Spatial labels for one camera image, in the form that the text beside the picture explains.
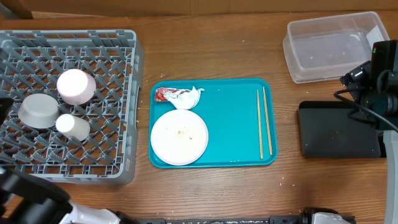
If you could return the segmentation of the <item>cream paper cup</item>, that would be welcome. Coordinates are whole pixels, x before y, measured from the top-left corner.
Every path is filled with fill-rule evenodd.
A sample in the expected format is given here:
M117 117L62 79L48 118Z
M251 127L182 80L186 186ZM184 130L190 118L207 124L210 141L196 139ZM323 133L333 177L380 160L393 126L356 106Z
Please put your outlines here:
M79 141L84 141L90 134L89 123L70 114L60 115L55 122L55 127L58 132L69 139L74 137Z

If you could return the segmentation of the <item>grey shallow bowl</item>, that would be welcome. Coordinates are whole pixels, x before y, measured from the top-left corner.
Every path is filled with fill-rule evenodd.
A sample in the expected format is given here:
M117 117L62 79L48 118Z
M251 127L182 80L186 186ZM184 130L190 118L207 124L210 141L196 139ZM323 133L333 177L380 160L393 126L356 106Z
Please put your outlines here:
M58 101L49 95L32 94L23 100L18 117L22 123L32 128L51 128L60 116L58 106Z

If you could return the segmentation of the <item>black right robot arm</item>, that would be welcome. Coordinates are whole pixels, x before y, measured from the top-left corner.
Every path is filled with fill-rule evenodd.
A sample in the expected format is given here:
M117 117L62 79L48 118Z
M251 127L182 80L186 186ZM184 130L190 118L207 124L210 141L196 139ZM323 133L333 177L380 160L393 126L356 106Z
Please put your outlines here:
M371 60L340 78L344 90L333 96L361 112L355 119L383 132L387 158L387 201L385 223L397 223L397 41L375 42Z

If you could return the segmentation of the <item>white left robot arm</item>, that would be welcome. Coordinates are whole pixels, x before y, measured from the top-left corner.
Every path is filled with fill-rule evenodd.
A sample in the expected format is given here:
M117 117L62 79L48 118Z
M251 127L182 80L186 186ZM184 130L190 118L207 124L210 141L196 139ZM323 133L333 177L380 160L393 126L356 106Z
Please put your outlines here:
M12 195L21 203L1 223L137 223L123 212L93 209L70 201L70 195L48 180L4 168L1 174L1 215Z

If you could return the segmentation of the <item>grey dishwasher rack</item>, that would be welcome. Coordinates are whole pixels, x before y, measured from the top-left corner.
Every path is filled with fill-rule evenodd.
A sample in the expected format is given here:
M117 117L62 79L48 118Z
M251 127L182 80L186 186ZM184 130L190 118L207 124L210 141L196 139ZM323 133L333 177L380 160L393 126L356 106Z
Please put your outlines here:
M93 97L69 105L56 89L69 69L90 74ZM136 112L144 51L132 30L4 30L1 96L11 106L1 125L1 167L52 182L128 184L136 161ZM55 127L35 129L18 117L23 100L42 93L58 110L84 119L90 134L68 139Z

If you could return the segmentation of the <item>crumpled white napkin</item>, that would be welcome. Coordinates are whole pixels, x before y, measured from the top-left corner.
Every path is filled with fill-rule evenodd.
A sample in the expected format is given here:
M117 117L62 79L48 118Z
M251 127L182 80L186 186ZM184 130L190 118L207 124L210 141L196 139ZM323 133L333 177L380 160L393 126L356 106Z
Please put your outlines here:
M165 93L164 96L176 109L190 110L198 104L203 91L205 91L203 88L196 89L193 86L191 90L177 89L174 92Z

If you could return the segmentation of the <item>large white plate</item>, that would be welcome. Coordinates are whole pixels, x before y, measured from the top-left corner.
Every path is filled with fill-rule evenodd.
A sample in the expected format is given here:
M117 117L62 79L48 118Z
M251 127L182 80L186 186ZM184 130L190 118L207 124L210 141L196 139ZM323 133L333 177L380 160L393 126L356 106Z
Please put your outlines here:
M150 144L155 155L173 166L198 160L209 141L208 128L199 115L189 110L172 110L153 125Z

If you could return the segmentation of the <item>teal plastic tray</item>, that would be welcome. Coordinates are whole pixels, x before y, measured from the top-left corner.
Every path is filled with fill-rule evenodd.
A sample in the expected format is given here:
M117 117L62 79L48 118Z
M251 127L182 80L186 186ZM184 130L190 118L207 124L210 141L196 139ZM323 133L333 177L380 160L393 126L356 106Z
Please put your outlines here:
M193 86L205 90L192 111L204 120L210 137L203 155L189 164L189 168L268 166L276 160L278 147L271 88L265 80L167 80L156 83L150 97L154 98L155 90L160 87L191 89ZM262 87L266 90L272 156L269 154ZM257 90L261 109L263 159L259 151Z

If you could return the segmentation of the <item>red snack wrapper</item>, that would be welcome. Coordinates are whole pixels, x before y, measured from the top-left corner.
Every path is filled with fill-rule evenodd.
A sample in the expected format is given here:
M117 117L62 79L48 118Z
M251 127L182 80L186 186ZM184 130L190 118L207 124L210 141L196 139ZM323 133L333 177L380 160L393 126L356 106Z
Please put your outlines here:
M165 102L169 101L171 98L177 98L182 93L189 92L188 89L177 89L177 88L166 88L160 87L155 90L155 101L156 102Z

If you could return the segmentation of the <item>left wooden chopstick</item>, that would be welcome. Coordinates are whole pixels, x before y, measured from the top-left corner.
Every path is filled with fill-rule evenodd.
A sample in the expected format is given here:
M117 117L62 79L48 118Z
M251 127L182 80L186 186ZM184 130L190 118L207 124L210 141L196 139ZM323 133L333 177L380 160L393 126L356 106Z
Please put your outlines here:
M263 146L262 146L262 123L261 123L261 109L260 109L260 98L259 98L259 90L257 90L257 121L258 121L258 131L259 131L259 151L260 158L263 159Z

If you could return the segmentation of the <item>wooden chopstick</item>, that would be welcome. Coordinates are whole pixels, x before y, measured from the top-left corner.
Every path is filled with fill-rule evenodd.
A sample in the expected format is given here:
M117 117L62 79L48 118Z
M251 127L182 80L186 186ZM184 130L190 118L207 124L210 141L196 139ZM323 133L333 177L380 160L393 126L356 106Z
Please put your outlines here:
M263 92L264 111L265 111L265 116L266 116L266 124L267 124L267 138L268 138L268 145L269 145L269 154L270 154L270 156L272 156L273 155L272 140L271 140L271 131L270 131L270 126L269 126L269 115L268 115L268 109L267 109L267 99L266 99L265 87L262 87L262 92Z
M257 121L258 121L258 131L259 131L259 151L260 158L263 159L263 146L262 146L262 123L261 123L261 109L260 109L260 98L259 98L259 90L257 90Z

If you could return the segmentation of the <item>right wooden chopstick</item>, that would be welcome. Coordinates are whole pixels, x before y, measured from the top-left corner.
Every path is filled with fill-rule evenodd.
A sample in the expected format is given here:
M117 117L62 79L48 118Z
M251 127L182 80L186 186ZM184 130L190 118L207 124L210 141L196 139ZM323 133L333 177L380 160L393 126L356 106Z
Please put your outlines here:
M268 109L267 109L267 99L266 99L265 87L262 87L262 92L263 92L264 111L265 111L265 116L266 116L266 124L267 124L267 138L268 138L268 145L269 145L269 154L270 154L270 156L272 156L273 155L272 140L271 140L271 131L270 131L270 126L269 126L269 115L268 115Z

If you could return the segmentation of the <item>black plastic tray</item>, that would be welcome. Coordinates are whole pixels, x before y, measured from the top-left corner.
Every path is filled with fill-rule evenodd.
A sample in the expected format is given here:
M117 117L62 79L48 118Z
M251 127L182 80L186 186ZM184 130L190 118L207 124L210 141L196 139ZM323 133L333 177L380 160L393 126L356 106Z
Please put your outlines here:
M341 101L303 101L297 111L302 155L307 159L385 158L381 132Z

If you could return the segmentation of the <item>clear plastic bin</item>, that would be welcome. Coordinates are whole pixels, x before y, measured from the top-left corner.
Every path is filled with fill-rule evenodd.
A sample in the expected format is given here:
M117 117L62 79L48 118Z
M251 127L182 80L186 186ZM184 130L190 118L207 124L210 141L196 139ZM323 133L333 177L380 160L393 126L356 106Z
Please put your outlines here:
M339 79L371 59L375 42L389 40L377 13L359 12L292 21L283 39L296 84Z

